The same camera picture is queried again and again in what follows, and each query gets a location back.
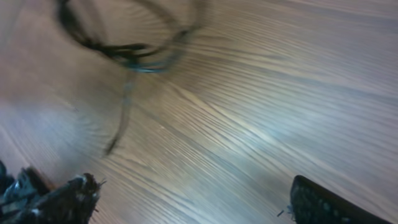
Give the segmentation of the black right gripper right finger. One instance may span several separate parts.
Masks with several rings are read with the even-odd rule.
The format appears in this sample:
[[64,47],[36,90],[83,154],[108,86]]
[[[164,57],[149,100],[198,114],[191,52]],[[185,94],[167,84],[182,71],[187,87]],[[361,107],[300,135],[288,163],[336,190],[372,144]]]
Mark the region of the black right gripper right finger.
[[284,213],[296,224],[390,224],[302,175],[294,177],[290,204],[277,216]]

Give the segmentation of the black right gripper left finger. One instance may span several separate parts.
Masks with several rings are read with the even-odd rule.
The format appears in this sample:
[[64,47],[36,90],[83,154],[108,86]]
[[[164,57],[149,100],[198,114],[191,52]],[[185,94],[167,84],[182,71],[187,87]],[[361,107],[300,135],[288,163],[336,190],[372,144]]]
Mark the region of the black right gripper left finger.
[[88,224],[105,183],[84,173],[51,189],[35,169],[14,177],[1,163],[1,224]]

